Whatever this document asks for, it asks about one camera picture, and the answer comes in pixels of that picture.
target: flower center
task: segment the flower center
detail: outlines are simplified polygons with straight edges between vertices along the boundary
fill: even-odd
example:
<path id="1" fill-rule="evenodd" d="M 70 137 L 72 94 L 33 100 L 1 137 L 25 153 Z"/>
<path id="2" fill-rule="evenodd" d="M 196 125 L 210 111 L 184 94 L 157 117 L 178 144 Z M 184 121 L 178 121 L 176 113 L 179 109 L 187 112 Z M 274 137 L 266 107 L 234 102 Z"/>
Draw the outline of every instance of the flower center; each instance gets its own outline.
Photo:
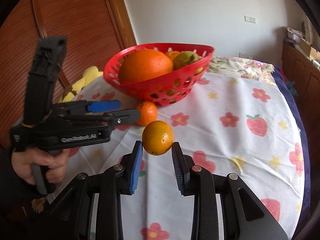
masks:
<path id="1" fill-rule="evenodd" d="M 149 236 L 150 236 L 151 238 L 156 238 L 156 237 L 157 237 L 157 233 L 156 233 L 156 232 L 150 232 L 150 233 L 149 233 Z"/>

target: silver bolt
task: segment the silver bolt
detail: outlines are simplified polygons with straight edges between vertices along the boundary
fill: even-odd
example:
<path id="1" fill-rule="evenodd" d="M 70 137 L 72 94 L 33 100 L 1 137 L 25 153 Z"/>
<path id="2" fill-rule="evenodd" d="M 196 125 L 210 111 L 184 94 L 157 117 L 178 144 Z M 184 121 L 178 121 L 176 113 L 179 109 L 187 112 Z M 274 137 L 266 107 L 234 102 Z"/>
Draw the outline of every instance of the silver bolt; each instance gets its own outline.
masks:
<path id="1" fill-rule="evenodd" d="M 198 166 L 198 165 L 195 165 L 195 166 L 192 166 L 192 170 L 193 171 L 201 171 L 202 168 L 200 166 Z"/>
<path id="2" fill-rule="evenodd" d="M 233 180 L 237 180 L 237 179 L 238 179 L 238 175 L 235 174 L 235 173 L 230 173 L 230 174 L 229 174 L 229 178 L 230 178 L 230 179 L 233 179 Z"/>
<path id="3" fill-rule="evenodd" d="M 84 172 L 81 172 L 77 175 L 77 179 L 84 179 L 87 176 Z"/>
<path id="4" fill-rule="evenodd" d="M 113 169 L 114 169 L 115 171 L 120 171 L 120 170 L 123 169 L 123 166 L 122 166 L 121 164 L 116 164 L 115 166 L 113 166 Z"/>

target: orange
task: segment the orange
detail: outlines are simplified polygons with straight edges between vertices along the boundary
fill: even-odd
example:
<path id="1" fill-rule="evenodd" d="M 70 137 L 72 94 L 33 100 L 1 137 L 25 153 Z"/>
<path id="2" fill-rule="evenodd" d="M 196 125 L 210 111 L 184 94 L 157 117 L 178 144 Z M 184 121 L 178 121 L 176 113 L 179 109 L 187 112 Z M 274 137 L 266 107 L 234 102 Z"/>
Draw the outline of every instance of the orange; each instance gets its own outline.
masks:
<path id="1" fill-rule="evenodd" d="M 156 78 L 173 71 L 173 61 L 164 53 L 142 49 L 127 57 L 119 69 L 121 85 L 135 84 Z"/>
<path id="2" fill-rule="evenodd" d="M 153 121 L 142 133 L 142 145 L 151 155 L 165 154 L 173 144 L 173 131 L 170 125 L 163 121 Z"/>
<path id="3" fill-rule="evenodd" d="M 141 113 L 141 117 L 137 121 L 138 125 L 146 126 L 157 119 L 158 110 L 154 103 L 142 101 L 136 105 L 136 108 Z"/>
<path id="4" fill-rule="evenodd" d="M 175 57 L 177 57 L 181 52 L 179 51 L 168 51 L 166 52 L 165 54 L 171 59 L 171 60 L 174 60 Z"/>

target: red plastic basket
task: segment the red plastic basket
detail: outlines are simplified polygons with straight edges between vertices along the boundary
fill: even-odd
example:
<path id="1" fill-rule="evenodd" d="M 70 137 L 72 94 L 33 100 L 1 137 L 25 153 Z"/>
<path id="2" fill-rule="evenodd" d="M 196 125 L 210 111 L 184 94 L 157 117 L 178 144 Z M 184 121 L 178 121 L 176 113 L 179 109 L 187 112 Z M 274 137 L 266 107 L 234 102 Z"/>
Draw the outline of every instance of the red plastic basket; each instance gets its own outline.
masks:
<path id="1" fill-rule="evenodd" d="M 123 58 L 128 54 L 141 49 L 156 49 L 161 52 L 194 51 L 202 57 L 201 60 L 175 70 L 163 76 L 153 78 L 144 82 L 130 85 L 120 85 L 118 72 Z M 136 99 L 154 102 L 156 106 L 167 106 L 182 100 L 188 95 L 195 82 L 202 76 L 209 66 L 214 48 L 206 45 L 182 44 L 182 43 L 150 43 L 134 46 L 114 55 L 106 64 L 103 78 L 115 89 L 130 95 Z"/>

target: small orange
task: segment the small orange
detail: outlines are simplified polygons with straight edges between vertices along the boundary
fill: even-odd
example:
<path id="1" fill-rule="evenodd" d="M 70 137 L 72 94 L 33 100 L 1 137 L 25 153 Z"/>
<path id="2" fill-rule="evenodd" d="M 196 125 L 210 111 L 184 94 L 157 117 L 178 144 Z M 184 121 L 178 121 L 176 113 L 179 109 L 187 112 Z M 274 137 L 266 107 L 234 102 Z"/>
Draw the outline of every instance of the small orange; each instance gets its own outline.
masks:
<path id="1" fill-rule="evenodd" d="M 166 52 L 165 54 L 171 59 L 171 60 L 174 60 L 175 57 L 177 57 L 181 52 L 179 51 L 168 51 Z"/>
<path id="2" fill-rule="evenodd" d="M 142 133 L 142 145 L 151 155 L 162 155 L 170 150 L 173 144 L 173 131 L 170 125 L 163 121 L 153 121 Z"/>
<path id="3" fill-rule="evenodd" d="M 134 52 L 122 63 L 118 77 L 121 85 L 135 84 L 173 71 L 173 61 L 154 49 Z"/>
<path id="4" fill-rule="evenodd" d="M 157 119 L 158 110 L 154 103 L 142 101 L 136 105 L 136 108 L 141 113 L 141 117 L 137 121 L 138 125 L 146 126 Z"/>

